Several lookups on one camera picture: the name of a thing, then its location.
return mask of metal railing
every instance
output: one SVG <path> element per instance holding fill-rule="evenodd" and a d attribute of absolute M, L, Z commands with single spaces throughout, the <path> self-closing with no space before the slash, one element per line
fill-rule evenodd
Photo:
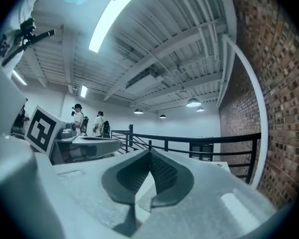
<path fill-rule="evenodd" d="M 233 155 L 246 155 L 250 154 L 250 161 L 248 163 L 229 164 L 229 167 L 248 167 L 247 174 L 237 175 L 238 178 L 246 178 L 246 183 L 249 184 L 253 169 L 256 161 L 257 152 L 257 140 L 261 139 L 261 133 L 229 136 L 229 137 L 213 137 L 213 138 L 186 138 L 186 137 L 172 137 L 172 136 L 159 136 L 159 135 L 148 135 L 148 134 L 137 134 L 133 133 L 133 125 L 130 125 L 130 130 L 112 130 L 111 138 L 119 139 L 122 143 L 122 147 L 119 150 L 120 154 L 129 153 L 130 151 L 141 150 L 141 149 L 161 149 L 163 151 L 174 151 L 179 153 L 187 153 L 189 157 L 199 156 L 202 160 L 202 156 L 233 156 Z M 152 145 L 152 140 L 164 141 L 164 147 Z M 233 143 L 233 142 L 245 142 L 251 141 L 252 148 L 247 151 L 237 152 L 198 152 L 198 151 L 186 151 L 172 149 L 168 147 L 169 142 L 185 142 L 189 144 L 214 144 L 214 143 Z"/>

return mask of fluorescent light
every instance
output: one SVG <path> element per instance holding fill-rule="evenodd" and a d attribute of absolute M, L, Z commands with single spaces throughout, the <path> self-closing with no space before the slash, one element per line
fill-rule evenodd
<path fill-rule="evenodd" d="M 205 109 L 203 108 L 203 107 L 199 107 L 196 111 L 198 112 L 198 113 L 200 113 L 200 112 L 203 112 Z"/>
<path fill-rule="evenodd" d="M 81 88 L 81 97 L 85 98 L 86 92 L 88 91 L 88 88 L 85 86 L 82 86 Z"/>
<path fill-rule="evenodd" d="M 17 77 L 17 79 L 18 79 L 23 85 L 26 85 L 25 81 L 20 77 L 20 75 L 19 75 L 15 70 L 13 70 L 12 73 Z"/>
<path fill-rule="evenodd" d="M 187 102 L 187 107 L 196 107 L 196 106 L 200 106 L 201 102 L 197 99 L 197 98 L 191 98 L 188 100 Z"/>
<path fill-rule="evenodd" d="M 130 1 L 131 0 L 110 1 L 94 29 L 94 33 L 92 35 L 89 45 L 89 50 L 92 50 L 96 53 L 99 52 L 102 42 L 107 32 L 109 31 L 111 25 Z"/>
<path fill-rule="evenodd" d="M 134 113 L 135 114 L 143 114 L 143 110 L 142 109 L 136 109 Z"/>

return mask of white shirt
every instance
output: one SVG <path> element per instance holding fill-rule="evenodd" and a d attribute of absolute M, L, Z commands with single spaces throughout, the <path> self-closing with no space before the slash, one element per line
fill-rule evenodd
<path fill-rule="evenodd" d="M 75 122 L 79 122 L 80 123 L 80 127 L 82 125 L 84 118 L 83 118 L 83 113 L 77 113 L 74 117 L 74 123 Z M 81 134 L 81 129 L 79 127 L 76 128 L 76 134 L 80 135 Z"/>
<path fill-rule="evenodd" d="M 96 124 L 98 124 L 98 128 L 96 129 L 94 136 L 100 136 L 101 132 L 100 132 L 100 127 L 101 125 L 106 121 L 106 119 L 103 116 L 98 116 L 94 119 L 94 127 Z"/>
<path fill-rule="evenodd" d="M 8 15 L 4 25 L 0 29 L 0 68 L 10 79 L 12 71 L 21 59 L 23 52 L 16 54 L 8 64 L 2 67 L 2 62 L 21 46 L 20 25 L 30 18 L 36 0 L 20 0 Z"/>

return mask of white ceiling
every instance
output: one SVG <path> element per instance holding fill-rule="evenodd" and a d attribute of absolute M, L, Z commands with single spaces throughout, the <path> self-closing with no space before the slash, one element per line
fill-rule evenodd
<path fill-rule="evenodd" d="M 56 34 L 26 50 L 17 72 L 47 88 L 68 86 L 77 95 L 73 88 L 85 85 L 104 101 L 137 103 L 151 111 L 182 106 L 191 97 L 219 98 L 221 34 L 228 32 L 222 0 L 132 0 L 94 53 L 88 45 L 109 1 L 38 1 L 32 13 L 35 33 L 54 28 Z M 149 68 L 163 81 L 134 95 L 126 92 L 126 83 Z"/>

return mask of brick wall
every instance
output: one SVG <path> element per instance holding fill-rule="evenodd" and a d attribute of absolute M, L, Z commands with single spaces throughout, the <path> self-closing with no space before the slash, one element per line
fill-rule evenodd
<path fill-rule="evenodd" d="M 269 147 L 258 189 L 280 208 L 299 192 L 299 35 L 277 1 L 233 2 L 237 44 L 253 66 L 268 114 Z M 237 57 L 220 119 L 222 136 L 260 132 L 255 93 Z M 248 143 L 222 144 L 221 151 L 250 148 Z M 247 160 L 248 156 L 226 159 L 229 163 Z M 232 172 L 244 174 L 246 170 Z"/>

